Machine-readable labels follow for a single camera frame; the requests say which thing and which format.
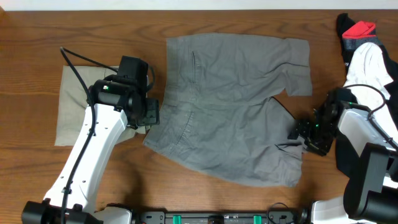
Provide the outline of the grey shorts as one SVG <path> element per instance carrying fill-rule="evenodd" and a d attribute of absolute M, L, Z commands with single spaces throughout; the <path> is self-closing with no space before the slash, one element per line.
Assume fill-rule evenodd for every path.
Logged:
<path fill-rule="evenodd" d="M 310 96 L 310 46 L 302 39 L 196 34 L 167 41 L 160 123 L 144 144 L 189 169 L 256 187 L 293 187 L 303 141 L 276 100 Z"/>

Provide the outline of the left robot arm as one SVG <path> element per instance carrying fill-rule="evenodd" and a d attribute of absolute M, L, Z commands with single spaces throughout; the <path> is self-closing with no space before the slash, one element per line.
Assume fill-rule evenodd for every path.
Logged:
<path fill-rule="evenodd" d="M 133 223 L 133 212 L 110 205 L 97 212 L 98 187 L 111 152 L 126 128 L 159 123 L 159 102 L 148 98 L 153 69 L 123 56 L 114 74 L 86 87 L 88 107 L 78 139 L 59 177 L 42 202 L 28 201 L 23 223 Z"/>

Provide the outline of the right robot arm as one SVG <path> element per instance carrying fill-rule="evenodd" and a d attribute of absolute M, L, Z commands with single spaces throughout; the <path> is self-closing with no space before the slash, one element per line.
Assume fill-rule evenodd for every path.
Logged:
<path fill-rule="evenodd" d="M 397 223 L 397 143 L 373 114 L 346 87 L 328 93 L 314 121 L 297 121 L 289 139 L 320 156 L 335 146 L 336 165 L 349 178 L 343 196 L 313 202 L 297 223 Z"/>

